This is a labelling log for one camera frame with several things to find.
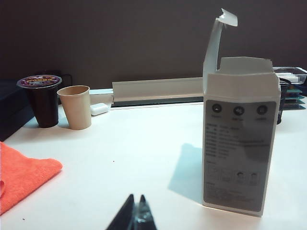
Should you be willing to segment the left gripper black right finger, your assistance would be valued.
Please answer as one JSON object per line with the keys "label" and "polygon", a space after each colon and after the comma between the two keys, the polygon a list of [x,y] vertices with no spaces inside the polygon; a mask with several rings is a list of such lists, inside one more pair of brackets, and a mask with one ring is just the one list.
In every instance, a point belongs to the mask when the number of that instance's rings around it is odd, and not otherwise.
{"label": "left gripper black right finger", "polygon": [[150,206],[144,195],[141,195],[137,211],[138,230],[157,230]]}

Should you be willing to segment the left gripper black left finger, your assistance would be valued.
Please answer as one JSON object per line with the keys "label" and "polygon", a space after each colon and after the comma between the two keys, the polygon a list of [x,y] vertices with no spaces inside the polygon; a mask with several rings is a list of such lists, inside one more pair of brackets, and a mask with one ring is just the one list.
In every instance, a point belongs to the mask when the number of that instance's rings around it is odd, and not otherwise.
{"label": "left gripper black left finger", "polygon": [[130,194],[112,219],[107,230],[130,230],[134,211],[134,195]]}

